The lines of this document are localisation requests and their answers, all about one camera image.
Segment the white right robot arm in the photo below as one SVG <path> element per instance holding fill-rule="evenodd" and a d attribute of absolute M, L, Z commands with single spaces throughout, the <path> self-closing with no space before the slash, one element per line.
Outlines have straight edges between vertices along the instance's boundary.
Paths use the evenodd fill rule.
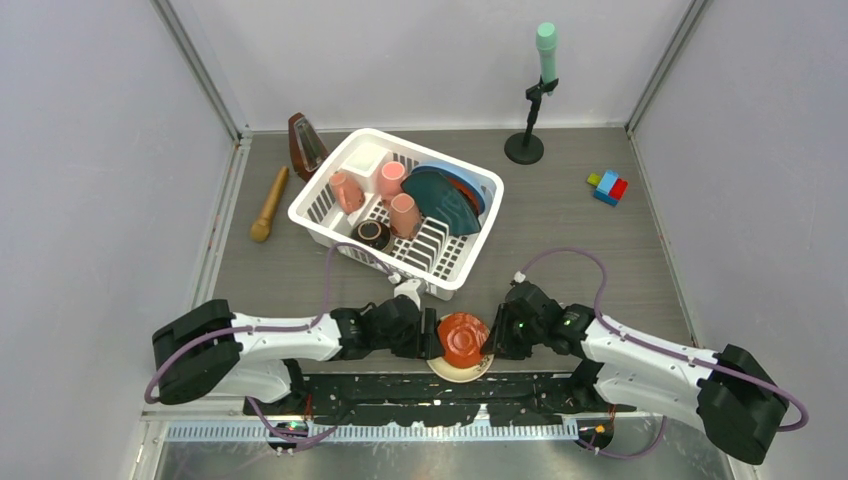
<path fill-rule="evenodd" d="M 566 385 L 580 408 L 607 403 L 674 419 L 747 464 L 764 462 L 789 409 L 741 347 L 715 352 L 675 344 L 598 318 L 590 306 L 560 304 L 528 281 L 514 283 L 481 351 L 524 360 L 538 344 L 579 358 Z"/>

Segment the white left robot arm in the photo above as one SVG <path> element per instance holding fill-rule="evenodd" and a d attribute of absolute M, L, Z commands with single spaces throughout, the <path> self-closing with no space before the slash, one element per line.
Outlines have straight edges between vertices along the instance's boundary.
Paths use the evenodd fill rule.
<path fill-rule="evenodd" d="M 434 310 L 408 295 L 304 318 L 236 313 L 214 299 L 153 334 L 156 372 L 144 397 L 180 405 L 209 394 L 242 396 L 293 414 L 307 398 L 295 361 L 354 361 L 379 350 L 431 360 L 445 353 L 437 326 Z"/>

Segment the orange saucer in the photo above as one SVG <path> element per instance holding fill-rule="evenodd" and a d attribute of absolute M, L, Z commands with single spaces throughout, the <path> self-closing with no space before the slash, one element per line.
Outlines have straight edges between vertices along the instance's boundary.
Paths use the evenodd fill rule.
<path fill-rule="evenodd" d="M 443 358 L 450 366 L 468 369 L 482 362 L 481 349 L 488 339 L 489 328 L 476 316 L 466 312 L 446 315 L 437 333 L 444 350 Z"/>

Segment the dark green square plate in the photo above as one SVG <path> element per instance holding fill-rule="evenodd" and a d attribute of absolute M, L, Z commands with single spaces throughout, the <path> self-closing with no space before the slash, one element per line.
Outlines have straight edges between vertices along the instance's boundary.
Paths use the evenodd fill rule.
<path fill-rule="evenodd" d="M 470 201 L 442 173 L 425 170 L 410 173 L 402 182 L 421 213 L 448 226 L 454 236 L 473 235 L 481 224 Z"/>

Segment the red round plate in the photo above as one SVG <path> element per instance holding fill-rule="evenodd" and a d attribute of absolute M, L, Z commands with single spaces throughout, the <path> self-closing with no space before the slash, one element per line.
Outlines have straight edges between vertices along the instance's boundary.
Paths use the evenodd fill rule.
<path fill-rule="evenodd" d="M 481 216 L 486 211 L 485 197 L 479 185 L 453 174 L 449 175 L 449 180 L 468 199 L 477 216 Z"/>

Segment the white mug pink handle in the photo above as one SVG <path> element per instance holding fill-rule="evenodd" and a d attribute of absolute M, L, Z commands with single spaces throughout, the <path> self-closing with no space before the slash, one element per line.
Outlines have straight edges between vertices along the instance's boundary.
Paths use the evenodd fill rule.
<path fill-rule="evenodd" d="M 389 224 L 392 233 L 401 239 L 412 240 L 420 230 L 423 220 L 420 210 L 407 193 L 397 195 L 389 205 Z"/>

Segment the pink cup white inside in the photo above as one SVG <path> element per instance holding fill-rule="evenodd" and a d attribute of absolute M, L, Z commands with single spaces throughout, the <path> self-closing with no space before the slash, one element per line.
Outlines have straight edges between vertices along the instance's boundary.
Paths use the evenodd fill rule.
<path fill-rule="evenodd" d="M 398 161 L 388 161 L 381 167 L 377 179 L 377 191 L 384 206 L 390 205 L 391 201 L 403 192 L 402 182 L 406 176 L 406 167 Z"/>

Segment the pink mug with handle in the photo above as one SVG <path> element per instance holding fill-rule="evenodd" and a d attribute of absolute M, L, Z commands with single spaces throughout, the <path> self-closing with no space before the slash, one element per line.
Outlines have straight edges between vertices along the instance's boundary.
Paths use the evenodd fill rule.
<path fill-rule="evenodd" d="M 364 191 L 351 174 L 338 171 L 330 177 L 329 185 L 336 202 L 345 214 L 352 214 L 364 205 Z"/>

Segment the light blue plate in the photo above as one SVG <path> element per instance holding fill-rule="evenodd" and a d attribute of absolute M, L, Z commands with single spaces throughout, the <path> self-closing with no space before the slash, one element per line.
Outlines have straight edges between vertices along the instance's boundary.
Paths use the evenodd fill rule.
<path fill-rule="evenodd" d="M 431 163 L 426 163 L 426 164 L 419 164 L 419 165 L 413 167 L 411 172 L 412 173 L 419 173 L 419 172 L 439 173 L 445 179 L 447 179 L 449 182 L 450 182 L 450 180 L 449 180 L 450 174 L 463 177 L 463 178 L 471 180 L 475 184 L 479 185 L 482 188 L 483 194 L 484 194 L 484 197 L 485 197 L 484 185 L 479 180 L 477 180 L 471 173 L 469 173 L 467 170 L 462 169 L 462 168 L 456 166 L 455 164 L 445 163 L 445 162 L 431 162 Z"/>

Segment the white plastic dish rack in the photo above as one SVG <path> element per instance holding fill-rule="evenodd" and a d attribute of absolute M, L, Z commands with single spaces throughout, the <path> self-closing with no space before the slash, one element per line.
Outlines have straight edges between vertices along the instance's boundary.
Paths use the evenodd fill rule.
<path fill-rule="evenodd" d="M 349 134 L 288 209 L 314 241 L 451 299 L 504 197 L 499 175 L 371 128 Z"/>

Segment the cream patterned plate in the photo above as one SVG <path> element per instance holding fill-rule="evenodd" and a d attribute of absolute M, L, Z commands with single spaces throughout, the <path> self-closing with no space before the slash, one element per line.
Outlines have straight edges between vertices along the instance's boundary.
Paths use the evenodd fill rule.
<path fill-rule="evenodd" d="M 469 383 L 481 378 L 494 363 L 494 355 L 485 355 L 472 367 L 458 368 L 449 364 L 443 357 L 427 360 L 428 367 L 441 379 L 451 383 Z"/>

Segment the brown ceramic bowl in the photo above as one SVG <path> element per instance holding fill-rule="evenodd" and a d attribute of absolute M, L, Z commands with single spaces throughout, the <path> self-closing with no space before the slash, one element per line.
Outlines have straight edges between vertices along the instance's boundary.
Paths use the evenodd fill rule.
<path fill-rule="evenodd" d="M 375 219 L 358 223 L 352 230 L 350 238 L 384 253 L 389 253 L 394 246 L 394 237 L 390 227 Z"/>

